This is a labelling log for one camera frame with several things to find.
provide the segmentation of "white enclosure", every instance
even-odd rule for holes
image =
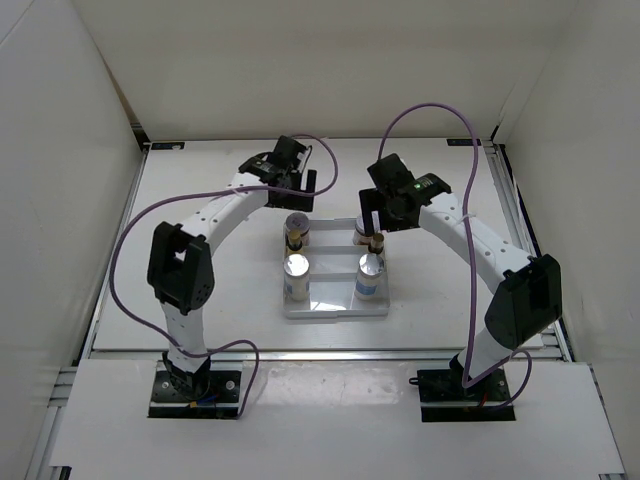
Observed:
[[[226,469],[228,478],[234,472],[256,476],[271,462],[274,478],[312,472],[311,478],[429,473],[596,480],[622,471],[608,420],[627,475],[640,478],[638,45],[636,0],[1,1],[0,476],[54,478],[59,471],[33,467],[51,459],[74,466],[71,480],[96,478],[97,472],[136,479],[153,472],[150,478],[159,480],[175,478],[181,462],[194,465],[198,457],[204,459],[198,476],[220,474],[210,462]],[[575,360],[593,366],[599,390],[586,366],[545,361],[562,359],[549,352],[559,352],[563,340],[543,332],[529,345],[536,353],[534,376],[517,402],[517,422],[412,423],[419,404],[405,380],[422,365],[416,357],[433,365],[464,346],[468,270],[446,249],[430,245],[422,255],[436,256],[447,271],[431,264],[420,277],[407,243],[398,240],[389,243],[390,261],[395,256],[392,268],[407,277],[395,284],[392,278],[390,285],[402,301],[411,300],[392,307],[389,323],[292,333],[265,310],[263,319],[271,323],[251,323],[270,351],[248,418],[223,422],[221,429],[196,421],[150,423],[148,385],[166,342],[126,323],[109,296],[100,295],[123,214],[193,185],[220,186],[249,146],[307,131],[331,137],[339,159],[351,162],[335,196],[317,200],[314,218],[353,216],[357,189],[370,185],[364,169],[375,160],[373,138],[404,108],[425,101],[451,104],[469,116],[491,156],[481,159],[472,210],[526,246],[517,185],[538,245],[562,267],[564,320]],[[129,118],[122,102],[130,105]],[[151,140],[189,140],[187,148],[151,152],[143,166],[129,127],[137,121]],[[455,117],[415,113],[393,135],[417,137],[390,143],[411,157],[414,173],[433,168],[449,175],[461,194],[470,149],[455,147],[460,150],[454,154],[443,143],[467,136]],[[242,142],[194,141],[221,139]],[[506,145],[513,183],[494,144]],[[434,160],[414,167],[421,152]],[[327,158],[319,148],[314,158],[323,184]],[[179,221],[192,207],[157,212],[132,234],[120,281],[134,310],[154,315],[144,284],[144,236],[158,221]],[[275,245],[285,216],[256,212],[233,235],[247,246],[252,221],[261,228],[275,225],[269,237]],[[221,272],[233,272],[234,246],[218,252],[225,255]],[[258,265],[261,275],[268,274],[265,265]],[[411,329],[411,319],[423,313],[418,284],[427,287],[424,308],[439,305],[446,327]],[[231,322],[257,312],[229,301],[237,294],[231,283],[216,289],[224,312],[215,313],[225,329],[216,335],[210,330],[216,318],[207,320],[211,346],[241,336],[242,328]],[[483,310],[489,296],[481,293]],[[454,302],[447,303],[448,296]],[[69,406],[55,407],[66,413],[51,456],[55,439],[47,443],[48,431],[58,428],[47,406],[53,405],[59,369],[80,355],[85,335]],[[548,345],[547,337],[556,343]],[[358,351],[368,346],[379,356],[365,362]],[[340,349],[342,357],[309,362],[314,348]],[[443,356],[430,357],[436,350]],[[235,352],[218,358],[250,357]],[[360,363],[338,361],[344,359]],[[514,388],[522,366],[507,366]],[[315,386],[325,379],[326,390]],[[293,425],[279,426],[285,419]],[[46,435],[38,440],[43,423]],[[262,436],[252,436],[254,427]],[[242,448],[248,438],[254,450],[265,447],[264,457]],[[465,461],[447,456],[458,450]],[[390,457],[377,454],[382,451]],[[36,460],[29,467],[32,453]],[[114,456],[126,460],[114,462]],[[150,467],[147,460],[156,457]],[[285,457],[292,461],[283,462]],[[334,463],[318,463],[321,457]],[[354,461],[371,462],[369,470],[351,471]],[[400,470],[387,470],[397,462]],[[575,468],[568,468],[571,463]]]
[[[0,2],[0,42],[0,476],[21,478],[140,153],[69,2]]]
[[[378,137],[420,101],[510,130],[576,0],[76,0],[153,140]],[[442,112],[396,135],[464,135]]]

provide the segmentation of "small bottle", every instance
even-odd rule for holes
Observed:
[[[284,228],[287,235],[292,230],[300,231],[300,238],[302,239],[302,245],[305,247],[309,245],[309,217],[307,217],[302,212],[293,212],[291,215],[287,217],[287,220],[284,222]]]
[[[380,219],[378,217],[378,212],[372,212],[371,217],[373,219],[373,232],[380,231]],[[353,232],[353,244],[354,245],[369,245],[371,242],[371,237],[368,237],[364,233],[364,220],[362,220],[362,215],[358,215],[356,218],[356,229]]]
[[[353,294],[360,300],[375,298],[384,268],[384,259],[375,253],[366,253],[360,257]]]
[[[369,253],[380,255],[384,250],[384,235],[380,232],[374,233],[369,242]]]
[[[309,260],[304,255],[294,253],[284,259],[284,291],[297,302],[309,298]]]
[[[300,230],[291,230],[287,233],[287,255],[302,253],[302,238]]]

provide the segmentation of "metal frame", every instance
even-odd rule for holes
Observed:
[[[502,209],[505,213],[505,217],[507,218],[509,231],[511,232],[511,228],[514,229],[514,231],[511,232],[511,236],[514,239],[514,242],[516,241],[516,238],[519,240],[521,243],[520,248],[526,249],[532,255],[535,255],[535,248],[533,246],[531,234],[529,233],[529,229],[524,221],[524,215],[520,208],[520,203],[518,202],[518,185],[515,181],[512,181],[511,176],[508,173],[507,164],[502,155],[502,151],[495,144],[491,144],[491,146],[485,147],[485,152],[489,159],[489,168],[491,169],[491,174],[495,180],[495,186],[498,190],[500,202],[502,203]],[[560,322],[554,322],[552,327],[558,342],[558,347],[562,353],[562,359],[565,362],[573,362],[569,346],[567,344],[567,339],[562,332]]]
[[[530,350],[531,356],[539,360],[562,360],[555,331],[550,328],[543,333],[544,348]],[[321,350],[321,351],[260,351],[261,362],[318,362],[318,361],[449,361],[460,350]],[[161,351],[94,351],[92,359],[158,360]],[[216,362],[252,362],[255,354],[250,351],[232,350],[215,354]]]
[[[75,367],[63,368],[58,374],[25,480],[62,480],[68,478],[68,468],[50,467],[49,460],[62,424],[65,406],[71,394],[71,386],[75,376]]]

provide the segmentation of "jar lid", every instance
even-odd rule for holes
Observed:
[[[303,277],[309,272],[309,260],[299,253],[289,255],[284,259],[284,272],[290,277]]]
[[[294,212],[287,217],[284,225],[288,232],[300,230],[300,233],[305,234],[309,230],[309,217],[302,212]]]
[[[360,261],[358,263],[360,265],[360,272],[365,277],[376,278],[384,272],[384,259],[375,253],[367,253],[363,255],[360,257]]]

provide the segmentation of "white wall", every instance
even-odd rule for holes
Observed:
[[[640,2],[583,0],[507,143],[543,249],[562,265],[578,359],[592,362],[640,478]]]
[[[150,138],[508,131],[576,0],[74,0]],[[443,112],[396,135],[464,135]]]
[[[67,0],[3,0],[0,42],[0,477],[21,479],[140,152]]]

